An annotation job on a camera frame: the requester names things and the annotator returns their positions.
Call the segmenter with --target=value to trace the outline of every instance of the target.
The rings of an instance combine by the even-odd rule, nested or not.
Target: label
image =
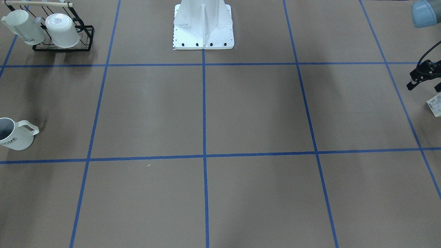
[[[434,113],[435,117],[441,116],[441,93],[428,100],[427,104],[432,110],[432,113]]]
[[[12,143],[14,143],[15,141],[17,140],[17,138],[16,137],[14,137],[14,138],[12,138],[11,140],[8,140],[8,141],[3,141],[4,143],[2,143],[2,145],[9,145],[9,144],[12,144]]]

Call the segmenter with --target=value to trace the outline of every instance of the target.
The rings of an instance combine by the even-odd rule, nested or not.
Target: grid line
[[[86,186],[87,171],[89,169],[90,156],[92,154],[92,147],[93,147],[93,140],[95,138],[95,131],[96,131],[96,128],[97,128],[98,116],[99,116],[99,113],[100,113],[101,100],[102,100],[102,97],[103,97],[104,86],[105,86],[105,81],[106,81],[106,76],[107,76],[107,69],[108,69],[108,65],[109,65],[109,61],[110,61],[110,55],[112,53],[113,39],[115,37],[116,25],[118,23],[118,15],[120,13],[120,6],[121,6],[121,0],[118,0],[118,5],[116,7],[116,13],[115,13],[115,19],[114,19],[114,22],[113,22],[112,36],[110,37],[109,49],[108,49],[108,52],[107,52],[106,66],[104,67],[103,80],[101,82],[100,94],[99,94],[99,97],[98,97],[97,110],[96,110],[96,113],[95,113],[95,119],[93,121],[92,133],[90,135],[89,150],[87,152],[86,165],[84,166],[83,179],[82,179],[82,182],[81,182],[81,189],[80,189],[80,194],[79,194],[79,197],[78,197],[77,211],[76,211],[76,214],[75,214],[74,226],[72,228],[72,236],[71,236],[71,242],[70,242],[69,248],[73,248],[74,247],[75,235],[76,235],[76,230],[77,230],[77,225],[78,225],[78,220],[79,220],[79,215],[80,215],[80,210],[81,210],[81,204],[82,204],[82,198],[83,198],[84,188]]]
[[[439,189],[438,183],[437,183],[437,181],[435,179],[435,176],[434,176],[434,174],[432,172],[432,169],[431,169],[431,167],[429,165],[429,162],[427,161],[426,155],[424,154],[424,149],[422,148],[421,143],[420,143],[420,141],[418,139],[418,135],[416,133],[415,127],[412,124],[412,120],[411,120],[411,118],[409,116],[409,113],[407,112],[407,109],[406,109],[404,101],[403,101],[403,99],[401,97],[400,91],[398,90],[398,87],[396,85],[395,79],[394,79],[394,77],[392,75],[392,72],[391,72],[390,67],[389,67],[389,65],[387,63],[386,57],[384,55],[383,49],[381,48],[380,42],[378,41],[377,35],[375,34],[374,27],[372,26],[372,23],[371,23],[371,21],[369,19],[369,16],[367,14],[366,8],[364,7],[363,1],[359,0],[359,3],[360,3],[360,5],[361,5],[361,7],[363,9],[364,15],[365,15],[365,17],[367,19],[367,22],[369,24],[370,30],[372,31],[372,34],[373,34],[373,36],[375,38],[375,41],[376,41],[377,46],[378,46],[378,49],[380,50],[381,56],[383,57],[383,61],[384,61],[385,65],[386,65],[386,68],[387,68],[387,70],[389,72],[390,79],[392,80],[392,83],[393,83],[393,86],[395,88],[396,94],[397,94],[398,98],[400,99],[401,106],[403,107],[404,113],[406,114],[407,120],[408,120],[409,125],[410,125],[410,127],[412,129],[412,132],[413,132],[413,135],[415,137],[415,140],[416,140],[416,142],[418,144],[418,148],[419,148],[419,150],[421,152],[421,155],[422,155],[423,160],[424,160],[424,162],[426,164],[427,170],[429,171],[429,174],[430,174],[430,177],[432,179],[432,182],[433,182],[433,184],[435,186],[435,189],[436,189],[436,191],[438,193],[438,197],[441,199],[441,191]]]
[[[202,146],[204,159],[204,199],[205,199],[205,247],[210,247],[209,206],[208,206],[208,173],[207,173],[207,107],[206,107],[206,57],[202,50]]]
[[[311,132],[312,143],[314,145],[315,158],[317,160],[318,171],[320,173],[321,186],[323,188],[323,195],[325,197],[326,208],[328,210],[329,223],[331,225],[331,230],[332,230],[332,234],[333,234],[333,238],[334,238],[334,245],[336,248],[339,248],[337,234],[336,234],[335,226],[334,226],[334,219],[332,217],[331,205],[329,204],[328,192],[326,190],[325,178],[323,176],[323,171],[321,169],[320,156],[318,154],[317,143],[315,141],[315,135],[314,135],[314,129],[312,126],[311,116],[309,113],[308,102],[306,100],[305,88],[303,87],[302,73],[300,72],[299,60],[298,60],[297,52],[295,49],[294,38],[292,36],[292,29],[291,29],[291,24],[289,21],[289,16],[288,16],[288,9],[286,7],[286,0],[283,0],[283,6],[284,6],[284,10],[285,10],[285,15],[286,15],[286,22],[288,24],[289,36],[291,38],[292,51],[294,53],[294,59],[295,59],[296,67],[297,67],[297,73],[299,76],[299,83],[300,83],[300,87],[302,89],[302,96],[303,96],[303,102],[305,104],[306,116],[308,117],[308,123],[309,123],[310,132]]]
[[[383,152],[408,152],[420,151],[420,148],[372,149],[372,150],[323,150],[300,152],[268,152],[268,153],[232,153],[232,154],[195,154],[195,155],[170,155],[170,156],[144,156],[144,157],[115,157],[115,158],[71,158],[71,159],[42,159],[42,160],[14,160],[0,161],[0,165],[10,164],[40,164],[40,163],[68,163],[68,162],[108,162],[130,160],[159,160],[159,159],[186,159],[186,158],[231,158],[231,157],[265,157],[265,156],[296,156],[314,154],[352,154],[352,153],[383,153]],[[427,147],[423,150],[441,150],[441,147]]]
[[[59,67],[153,67],[153,66],[202,66],[202,63],[163,63],[163,64],[22,64],[6,65],[3,68],[59,68]],[[413,64],[418,62],[261,62],[261,63],[205,63],[205,66],[251,66],[251,65],[332,65],[332,64]]]

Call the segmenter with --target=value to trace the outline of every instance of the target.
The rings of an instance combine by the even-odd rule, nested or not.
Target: mug rack
[[[80,42],[71,48],[60,48],[53,44],[52,38],[48,33],[46,25],[43,24],[45,21],[44,17],[40,17],[43,21],[40,21],[41,28],[47,33],[47,38],[40,44],[33,45],[32,50],[36,52],[88,52],[92,48],[93,35],[95,34],[95,29],[92,25],[84,25],[84,22],[78,16],[77,12],[74,9],[74,4],[71,2],[67,3],[54,3],[54,2],[27,2],[27,1],[8,1],[4,0],[4,4],[9,8],[9,10],[14,11],[14,6],[20,7],[22,10],[28,11],[33,17],[38,18],[34,13],[29,9],[31,6],[33,7],[41,7],[46,18],[54,14],[55,12],[51,9],[58,8],[60,11],[66,13],[72,21],[75,23],[75,28],[80,35]]]

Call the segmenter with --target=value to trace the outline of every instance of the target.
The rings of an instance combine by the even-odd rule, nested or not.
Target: cup
[[[45,31],[24,10],[14,10],[1,21],[28,45],[36,45],[46,38]]]
[[[33,131],[23,127],[24,125],[29,126]],[[34,135],[39,132],[38,127],[27,120],[15,122],[10,118],[0,118],[0,145],[13,150],[28,148],[34,141]]]
[[[52,14],[46,18],[46,27],[52,42],[61,48],[78,44],[80,36],[72,19],[65,14]]]

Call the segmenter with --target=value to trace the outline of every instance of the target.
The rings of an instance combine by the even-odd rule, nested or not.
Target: black wire rack
[[[16,10],[12,5],[8,5],[8,0],[4,0],[4,4],[9,8],[9,10],[14,11]],[[42,41],[40,44],[33,45],[32,50],[36,52],[88,52],[92,48],[92,42],[93,42],[93,35],[95,34],[95,29],[92,25],[84,25],[83,20],[78,16],[77,12],[73,7],[71,7],[70,2],[67,2],[67,7],[56,7],[56,11],[60,12],[54,12],[49,6],[40,6],[43,10],[43,15],[46,16],[36,16],[34,13],[30,10],[30,6],[26,5],[26,3],[23,1],[23,5],[19,5],[20,9],[25,10],[29,12],[33,17],[37,18],[40,17],[43,21],[46,20],[48,16],[55,13],[66,13],[70,18],[72,18],[72,21],[75,23],[75,28],[80,36],[80,42],[71,48],[61,48],[53,44],[52,38],[48,33],[46,25],[43,23],[43,21],[40,22],[41,28],[46,32],[47,37],[44,41]]]

